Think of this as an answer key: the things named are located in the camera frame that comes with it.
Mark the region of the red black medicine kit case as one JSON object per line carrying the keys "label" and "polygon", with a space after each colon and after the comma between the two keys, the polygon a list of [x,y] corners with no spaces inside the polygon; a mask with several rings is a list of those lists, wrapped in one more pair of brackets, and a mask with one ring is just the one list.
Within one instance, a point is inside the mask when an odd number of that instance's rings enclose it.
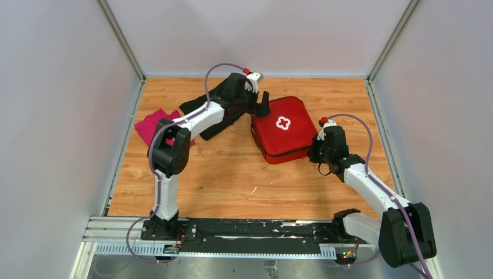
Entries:
{"label": "red black medicine kit case", "polygon": [[303,101],[285,96],[269,102],[270,114],[251,117],[251,135],[268,164],[307,157],[317,129]]}

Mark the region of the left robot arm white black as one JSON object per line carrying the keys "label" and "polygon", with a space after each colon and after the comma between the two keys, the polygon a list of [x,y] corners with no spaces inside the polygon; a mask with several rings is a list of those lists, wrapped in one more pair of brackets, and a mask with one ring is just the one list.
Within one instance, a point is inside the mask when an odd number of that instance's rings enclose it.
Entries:
{"label": "left robot arm white black", "polygon": [[200,133],[226,120],[248,113],[265,117],[270,113],[269,93],[258,102],[263,74],[244,70],[231,73],[212,91],[204,104],[178,119],[158,122],[148,149],[148,162],[155,176],[155,203],[149,221],[164,240],[178,233],[177,190],[180,174],[187,166],[191,141]]}

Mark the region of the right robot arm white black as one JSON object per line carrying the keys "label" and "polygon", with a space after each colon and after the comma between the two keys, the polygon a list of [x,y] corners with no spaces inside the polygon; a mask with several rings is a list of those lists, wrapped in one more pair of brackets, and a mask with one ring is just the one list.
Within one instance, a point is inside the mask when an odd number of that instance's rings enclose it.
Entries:
{"label": "right robot arm white black", "polygon": [[356,237],[374,245],[385,262],[401,267],[437,255],[436,241],[428,207],[398,195],[370,170],[367,162],[351,154],[341,126],[328,122],[312,138],[309,160],[326,164],[329,174],[354,189],[378,213],[378,219],[360,210],[347,209],[334,214],[332,235],[338,242]]}

